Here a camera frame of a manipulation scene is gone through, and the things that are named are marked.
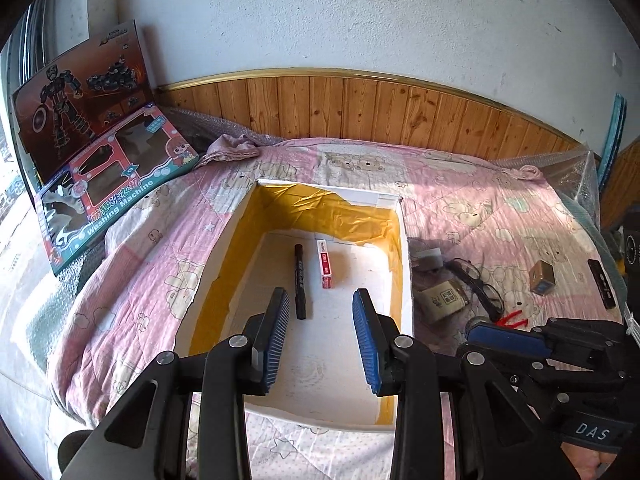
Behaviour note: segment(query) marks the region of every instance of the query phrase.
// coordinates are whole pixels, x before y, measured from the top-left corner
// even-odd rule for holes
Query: blue object
[[[382,379],[380,378],[380,361],[373,336],[371,335],[365,306],[357,292],[353,295],[353,325],[356,330],[356,336],[358,337],[360,357],[362,358],[362,366],[364,367],[367,384],[371,386],[371,391],[377,394],[382,385]]]
[[[543,360],[551,357],[551,350],[542,338],[522,330],[504,330],[497,326],[480,324],[473,327],[466,340],[495,350],[517,352],[524,356]]]
[[[620,148],[620,140],[622,139],[622,130],[625,127],[626,118],[626,99],[620,94],[616,94],[613,99],[613,111],[611,113],[611,122],[609,123],[609,133],[605,141],[602,160],[598,167],[598,191],[602,193],[607,185],[607,180],[611,174],[613,163],[618,155]]]
[[[287,325],[289,324],[289,295],[284,291],[280,300],[280,307],[276,321],[271,331],[269,343],[265,352],[264,359],[264,382],[268,388],[271,388],[276,381],[278,367],[280,366],[280,357],[282,356],[282,348],[284,346],[284,338],[287,335]]]
[[[158,131],[162,125],[166,122],[166,119],[163,116],[159,116],[156,117],[153,122],[146,127],[146,130],[148,132],[151,132],[152,134],[156,133],[156,131]]]
[[[138,164],[130,164],[129,167],[122,172],[120,176],[131,176],[138,169]]]

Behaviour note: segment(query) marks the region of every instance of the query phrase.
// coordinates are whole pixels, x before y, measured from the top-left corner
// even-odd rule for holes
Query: toy box
[[[195,150],[153,104],[74,156],[38,193],[36,212],[57,275],[129,207],[197,162]]]
[[[60,55],[14,92],[25,151],[41,183],[153,93],[133,21]]]

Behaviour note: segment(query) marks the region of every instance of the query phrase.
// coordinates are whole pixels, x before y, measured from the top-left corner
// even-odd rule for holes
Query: wood paneling
[[[458,137],[451,151],[463,155],[475,155],[480,149],[490,116],[491,108],[473,101],[467,102],[460,121]]]
[[[229,121],[250,128],[251,115],[249,114],[249,95],[246,91],[246,81],[223,81],[216,84],[218,85],[222,116]],[[200,89],[194,87],[193,91],[199,92]]]
[[[280,135],[287,139],[309,137],[309,78],[278,78],[278,110]]]
[[[182,84],[160,92],[158,102],[287,139],[374,140],[488,160],[562,152],[577,144],[539,121],[454,89],[310,73],[265,76],[258,71],[258,76]]]
[[[626,209],[640,201],[640,140],[618,154],[600,199],[600,225],[617,225]]]
[[[405,144],[402,142],[402,124],[408,96],[407,85],[378,85],[373,140],[387,144]]]
[[[246,88],[251,129],[260,134],[279,132],[278,82],[271,77],[256,77],[247,80]]]
[[[442,94],[440,96],[431,130],[430,148],[443,152],[453,151],[467,102],[466,99],[455,95]]]
[[[438,100],[440,94],[433,90],[411,87],[408,89],[409,97],[405,98],[406,110],[402,111],[402,134],[400,144],[427,148],[431,139]]]
[[[378,83],[371,79],[347,79],[344,85],[343,139],[373,140],[373,119]]]
[[[340,137],[342,131],[341,77],[310,77],[310,130],[314,137]]]

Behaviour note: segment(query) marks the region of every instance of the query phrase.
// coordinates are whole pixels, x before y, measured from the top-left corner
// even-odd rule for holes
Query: bed
[[[510,170],[470,156],[328,139],[288,140],[242,161],[214,162],[144,197],[105,238],[106,259],[69,312],[47,379],[56,402],[95,426],[175,333],[198,288],[222,228],[258,178],[295,180],[389,192],[402,197],[406,232],[446,259],[482,267],[508,310],[522,309],[529,326],[547,317],[610,319],[587,259],[600,259],[584,228],[535,168]],[[553,263],[556,291],[529,294],[532,262]],[[415,334],[452,353],[480,307]],[[196,474],[198,399],[190,423],[188,463]],[[346,433],[248,414],[254,478],[386,478],[391,434]],[[447,468],[452,440],[447,432]]]

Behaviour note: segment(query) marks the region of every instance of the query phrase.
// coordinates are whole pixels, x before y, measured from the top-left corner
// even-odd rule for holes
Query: white wall
[[[503,102],[597,152],[620,92],[623,145],[640,133],[640,50],[607,0],[118,0],[118,17],[144,28],[159,84],[291,66],[409,75]]]
[[[46,46],[54,59],[90,34],[100,34],[118,22],[117,0],[47,0]]]

